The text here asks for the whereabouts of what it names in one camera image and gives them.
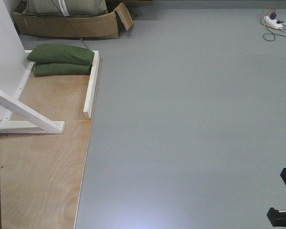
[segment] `wooden platform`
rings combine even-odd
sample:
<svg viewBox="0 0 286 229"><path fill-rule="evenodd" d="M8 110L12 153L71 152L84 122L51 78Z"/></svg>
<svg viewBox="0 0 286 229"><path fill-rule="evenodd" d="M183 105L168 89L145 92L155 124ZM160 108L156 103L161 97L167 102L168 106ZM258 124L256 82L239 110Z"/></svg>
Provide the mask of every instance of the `wooden platform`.
<svg viewBox="0 0 286 229"><path fill-rule="evenodd" d="M0 135L2 228L74 228L92 125L82 112L88 81L29 78L20 100L66 127L61 135Z"/></svg>

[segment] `green sandbag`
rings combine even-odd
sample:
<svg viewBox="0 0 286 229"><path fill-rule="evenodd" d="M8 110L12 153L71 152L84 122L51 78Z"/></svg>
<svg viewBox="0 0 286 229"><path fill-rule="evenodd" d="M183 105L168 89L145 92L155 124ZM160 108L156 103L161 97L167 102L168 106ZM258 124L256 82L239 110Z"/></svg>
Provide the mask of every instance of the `green sandbag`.
<svg viewBox="0 0 286 229"><path fill-rule="evenodd" d="M42 44L37 46L27 57L38 63L62 62L73 64L92 64L94 52L66 44Z"/></svg>
<svg viewBox="0 0 286 229"><path fill-rule="evenodd" d="M72 63L36 63L33 71L35 76L90 74L91 64Z"/></svg>
<svg viewBox="0 0 286 229"><path fill-rule="evenodd" d="M72 15L98 16L108 13L105 0L64 0ZM27 13L61 14L58 0L28 0Z"/></svg>

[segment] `white wooden beam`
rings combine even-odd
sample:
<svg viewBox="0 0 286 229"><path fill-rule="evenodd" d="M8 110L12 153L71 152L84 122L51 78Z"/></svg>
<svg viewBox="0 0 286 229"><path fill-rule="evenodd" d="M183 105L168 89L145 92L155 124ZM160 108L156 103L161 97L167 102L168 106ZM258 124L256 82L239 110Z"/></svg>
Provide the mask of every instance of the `white wooden beam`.
<svg viewBox="0 0 286 229"><path fill-rule="evenodd" d="M46 133L62 133L64 130L64 122L63 125L55 123L48 119L47 117L41 115L37 111L31 109L27 105L23 104L22 102L14 99L12 96L6 94L5 92L0 90L0 105L5 107L6 109L26 118L27 121L31 122L32 124L36 125L40 129L44 130ZM25 130L26 128L32 128L33 126L27 126L27 123L23 127ZM19 130L20 126L19 123L16 125L16 129Z"/></svg>
<svg viewBox="0 0 286 229"><path fill-rule="evenodd" d="M21 82L20 82L20 84L19 84L19 86L17 88L17 91L16 91L16 93L14 95L14 99L17 99L17 100L20 99L20 97L22 95L22 92L23 92L23 90L25 88L25 85L27 84L27 81L29 80L29 77L31 75L32 68L33 68L34 64L35 64L34 62L29 62L28 63L27 70L25 71L25 73L24 73L24 75L22 77L22 80L21 80ZM5 116L4 116L4 118L3 118L3 120L10 120L12 115L13 115L13 112L7 111Z"/></svg>
<svg viewBox="0 0 286 229"><path fill-rule="evenodd" d="M88 89L84 104L84 117L87 119L91 119L93 115L93 105L95 102L96 91L97 91L97 79L99 76L99 67L100 67L100 54L99 51L93 51L94 57L91 67L91 73L88 83Z"/></svg>
<svg viewBox="0 0 286 229"><path fill-rule="evenodd" d="M28 121L4 121L0 122L0 134L62 134L65 122L53 121L60 127L57 131L47 131Z"/></svg>

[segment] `wooden edge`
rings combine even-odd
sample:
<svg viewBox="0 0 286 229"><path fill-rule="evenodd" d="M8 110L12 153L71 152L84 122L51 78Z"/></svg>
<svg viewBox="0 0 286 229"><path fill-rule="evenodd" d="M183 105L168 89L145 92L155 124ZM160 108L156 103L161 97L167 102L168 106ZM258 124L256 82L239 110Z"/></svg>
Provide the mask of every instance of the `wooden edge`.
<svg viewBox="0 0 286 229"><path fill-rule="evenodd" d="M100 54L99 51L93 51L94 57L91 67L91 73L90 78L88 82L88 89L83 109L83 114L86 119L92 118L92 107L93 107L93 101L94 101L94 95L96 90L96 81L98 78L98 70L100 65Z"/></svg>
<svg viewBox="0 0 286 229"><path fill-rule="evenodd" d="M64 121L53 121L59 129L47 131L29 121L1 121L0 134L62 134L65 129Z"/></svg>
<svg viewBox="0 0 286 229"><path fill-rule="evenodd" d="M99 70L98 70L98 72L97 72L96 84L95 84L95 92L94 92L94 98L93 98L93 103L92 103L91 119L93 118L93 114L94 114L94 108L95 108L95 103L96 103L97 89L99 88L99 79L100 79L100 74L101 74L102 62L103 62L103 60L102 60L102 58L101 58L101 59L100 59Z"/></svg>

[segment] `electrical cable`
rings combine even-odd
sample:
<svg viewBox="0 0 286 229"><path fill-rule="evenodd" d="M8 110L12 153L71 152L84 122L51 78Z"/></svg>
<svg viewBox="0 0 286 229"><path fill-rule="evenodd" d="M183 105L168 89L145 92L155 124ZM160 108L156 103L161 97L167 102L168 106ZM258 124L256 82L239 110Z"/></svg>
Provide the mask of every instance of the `electrical cable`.
<svg viewBox="0 0 286 229"><path fill-rule="evenodd" d="M278 31L282 31L282 32L286 32L286 29L277 29L277 28L274 28L274 27L272 27L272 26L266 25L266 17L264 17L264 21L262 21L262 18L263 18L263 15L264 15L265 10L266 10L266 9L269 9L269 8L270 8L270 10L267 12L266 15L270 15L270 14L269 14L270 12L271 12L271 14L274 14L274 13L275 13L276 10L275 10L274 7L272 7L272 6L266 6L266 7L263 9L262 14L261 14L261 16L260 16L260 23L261 23L262 25L264 25L265 28L269 31L269 32L266 32L266 33L263 34L263 38L264 38L266 41L268 41L268 42L273 42L273 41L276 40L276 36L286 37L286 35L283 35L283 34L280 34L280 33L274 33L274 32L271 31L270 29L278 30ZM267 38L266 38L267 35L272 35L272 36L273 36L273 39L267 39Z"/></svg>
<svg viewBox="0 0 286 229"><path fill-rule="evenodd" d="M61 10L59 9L59 7L55 4L55 2L53 0L51 0L51 2L54 4L54 6L57 8L57 10L60 12ZM67 20L66 17L63 17L66 22L68 23L68 25L72 28L72 30L75 32L75 36L83 43L83 45L85 46L86 49L90 50L89 46L86 44L86 42L84 41L84 39L77 33L77 31L74 29L74 27L71 25L71 23Z"/></svg>

